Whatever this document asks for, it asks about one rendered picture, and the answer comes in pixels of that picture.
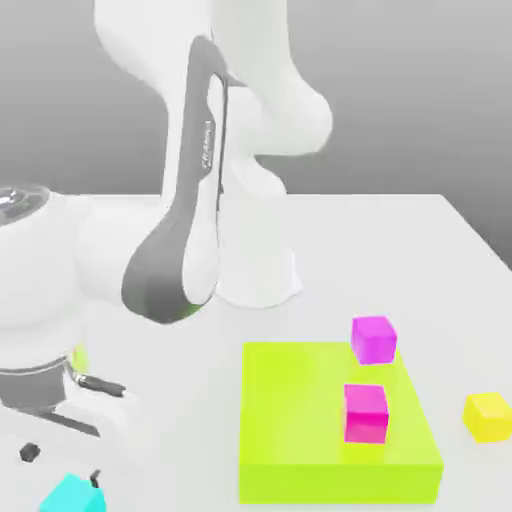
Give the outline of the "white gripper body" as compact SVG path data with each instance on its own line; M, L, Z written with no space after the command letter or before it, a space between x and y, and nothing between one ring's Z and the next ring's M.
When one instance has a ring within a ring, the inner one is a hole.
M53 410L21 412L0 405L0 436L96 468L123 467L139 458L133 419L112 399L66 400Z

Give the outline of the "small cyan cube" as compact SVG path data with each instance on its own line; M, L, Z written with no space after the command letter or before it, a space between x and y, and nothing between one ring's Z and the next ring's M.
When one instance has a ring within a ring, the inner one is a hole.
M41 502L38 512L107 512L103 491L68 473Z

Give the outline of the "small pink cube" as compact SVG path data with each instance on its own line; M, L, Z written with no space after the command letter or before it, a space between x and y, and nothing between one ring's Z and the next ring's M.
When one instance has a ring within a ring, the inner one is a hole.
M390 417L384 387L345 384L343 393L344 441L384 444Z

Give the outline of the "small purple cube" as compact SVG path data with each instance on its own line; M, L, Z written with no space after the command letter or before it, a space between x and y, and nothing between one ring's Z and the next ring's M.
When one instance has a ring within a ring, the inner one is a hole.
M361 365L394 361L397 333L386 316L359 316L352 320L350 344Z

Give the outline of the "small yellow cube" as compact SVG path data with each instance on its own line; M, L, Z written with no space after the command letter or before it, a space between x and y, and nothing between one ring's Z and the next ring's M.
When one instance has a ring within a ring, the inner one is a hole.
M512 436L512 407L499 392L468 395L462 419L478 443L505 441Z

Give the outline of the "large lime green box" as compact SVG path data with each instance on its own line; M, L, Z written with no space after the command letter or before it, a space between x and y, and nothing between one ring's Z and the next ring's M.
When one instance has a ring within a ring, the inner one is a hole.
M383 444L347 443L343 388L380 385ZM444 463L402 356L362 366L346 342L247 342L242 352L242 504L433 504Z

